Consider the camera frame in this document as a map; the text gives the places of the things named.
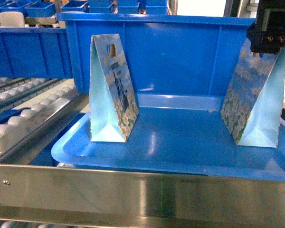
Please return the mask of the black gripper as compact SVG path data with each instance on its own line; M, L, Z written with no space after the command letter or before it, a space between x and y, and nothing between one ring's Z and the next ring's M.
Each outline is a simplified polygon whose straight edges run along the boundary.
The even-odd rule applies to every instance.
M253 53L276 54L285 47L285 0L261 0L247 30Z

